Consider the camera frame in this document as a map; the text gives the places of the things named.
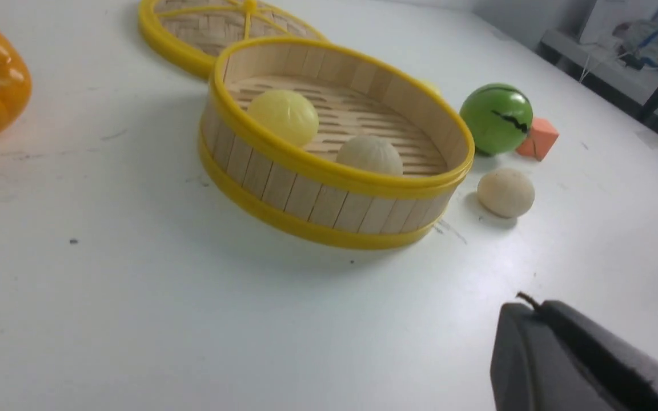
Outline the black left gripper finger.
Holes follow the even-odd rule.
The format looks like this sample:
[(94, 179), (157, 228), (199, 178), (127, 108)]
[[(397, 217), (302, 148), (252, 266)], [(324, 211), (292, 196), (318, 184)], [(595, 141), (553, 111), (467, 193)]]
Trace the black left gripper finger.
[(498, 410), (658, 410), (658, 361), (562, 301), (524, 292), (499, 311)]

